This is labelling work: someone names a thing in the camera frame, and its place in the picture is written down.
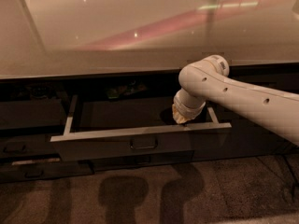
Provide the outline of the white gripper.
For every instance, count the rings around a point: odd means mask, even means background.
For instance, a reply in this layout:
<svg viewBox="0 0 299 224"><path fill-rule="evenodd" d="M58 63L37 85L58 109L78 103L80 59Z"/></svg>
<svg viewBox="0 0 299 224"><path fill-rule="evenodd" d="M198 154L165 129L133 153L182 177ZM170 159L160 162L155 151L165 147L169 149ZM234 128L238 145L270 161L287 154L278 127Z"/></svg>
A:
<svg viewBox="0 0 299 224"><path fill-rule="evenodd" d="M180 89L172 104L172 116L176 124L184 124L198 117L206 105L202 97L194 97L184 89Z"/></svg>

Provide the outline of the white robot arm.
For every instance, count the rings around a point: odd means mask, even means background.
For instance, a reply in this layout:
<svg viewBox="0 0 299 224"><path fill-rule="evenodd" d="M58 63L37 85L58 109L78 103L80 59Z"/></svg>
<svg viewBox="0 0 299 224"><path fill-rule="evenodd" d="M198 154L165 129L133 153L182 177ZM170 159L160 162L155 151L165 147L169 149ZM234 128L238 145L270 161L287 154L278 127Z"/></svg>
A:
<svg viewBox="0 0 299 224"><path fill-rule="evenodd" d="M186 65L172 105L173 119L195 119L207 101L221 105L299 145L299 95L228 78L229 64L220 55Z"/></svg>

